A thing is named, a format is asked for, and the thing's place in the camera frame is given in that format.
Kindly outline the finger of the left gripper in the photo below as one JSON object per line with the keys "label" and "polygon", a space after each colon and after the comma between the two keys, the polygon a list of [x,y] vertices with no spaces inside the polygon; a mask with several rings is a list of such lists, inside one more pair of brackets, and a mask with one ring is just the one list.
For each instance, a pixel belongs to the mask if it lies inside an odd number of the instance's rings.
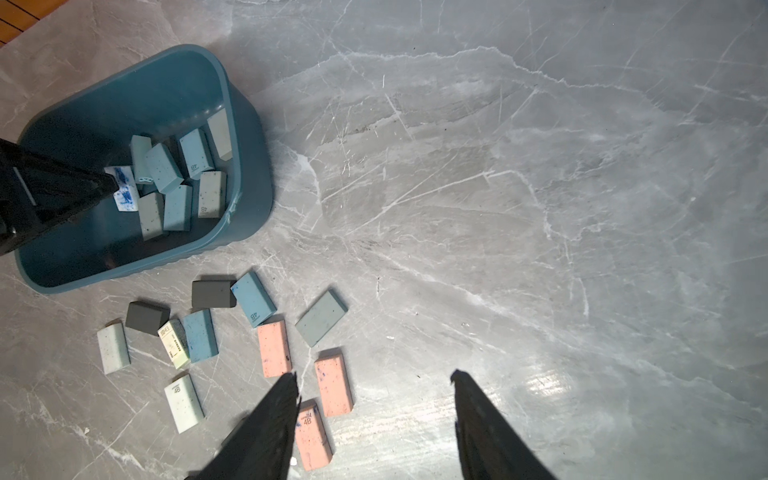
{"label": "finger of the left gripper", "polygon": [[113,176],[1,141],[1,253],[6,255],[118,191]]}

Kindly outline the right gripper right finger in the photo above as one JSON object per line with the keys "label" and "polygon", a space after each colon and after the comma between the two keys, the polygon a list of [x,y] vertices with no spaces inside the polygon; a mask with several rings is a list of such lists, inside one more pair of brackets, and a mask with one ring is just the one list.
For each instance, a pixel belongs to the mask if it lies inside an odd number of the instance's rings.
{"label": "right gripper right finger", "polygon": [[555,478],[468,373],[455,370],[451,382],[455,387],[455,428],[465,479]]}

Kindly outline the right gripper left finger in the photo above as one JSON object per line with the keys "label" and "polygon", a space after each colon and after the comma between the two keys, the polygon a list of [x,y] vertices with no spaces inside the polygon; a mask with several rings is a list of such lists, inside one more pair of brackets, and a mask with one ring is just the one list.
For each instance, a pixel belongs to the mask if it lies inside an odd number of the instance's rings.
{"label": "right gripper left finger", "polygon": [[299,415],[296,375],[286,373],[243,417],[217,455],[189,479],[286,479]]}

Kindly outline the white blue stained eraser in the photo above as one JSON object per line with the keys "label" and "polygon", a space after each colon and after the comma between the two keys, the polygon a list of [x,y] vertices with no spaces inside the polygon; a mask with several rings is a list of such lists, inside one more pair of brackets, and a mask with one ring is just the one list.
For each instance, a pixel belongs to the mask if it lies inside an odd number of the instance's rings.
{"label": "white blue stained eraser", "polygon": [[111,175],[118,185],[118,190],[113,194],[117,209],[120,212],[137,212],[140,195],[132,167],[109,166],[104,168],[104,172]]}

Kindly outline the teal eraser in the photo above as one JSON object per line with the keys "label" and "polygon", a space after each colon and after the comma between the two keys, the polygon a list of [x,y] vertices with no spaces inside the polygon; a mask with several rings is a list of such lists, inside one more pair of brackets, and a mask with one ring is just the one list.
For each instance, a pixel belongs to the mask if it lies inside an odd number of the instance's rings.
{"label": "teal eraser", "polygon": [[142,135],[133,135],[130,142],[132,171],[137,184],[152,184],[154,182],[147,166],[146,155],[152,149],[152,140]]}

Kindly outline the grey green eraser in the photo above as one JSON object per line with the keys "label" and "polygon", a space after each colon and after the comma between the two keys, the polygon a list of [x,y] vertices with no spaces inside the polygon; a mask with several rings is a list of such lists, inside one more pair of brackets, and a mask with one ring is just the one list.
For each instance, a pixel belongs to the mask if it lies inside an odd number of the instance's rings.
{"label": "grey green eraser", "polygon": [[159,192],[152,192],[138,199],[138,212],[142,238],[149,241],[153,238],[162,236],[164,199]]}

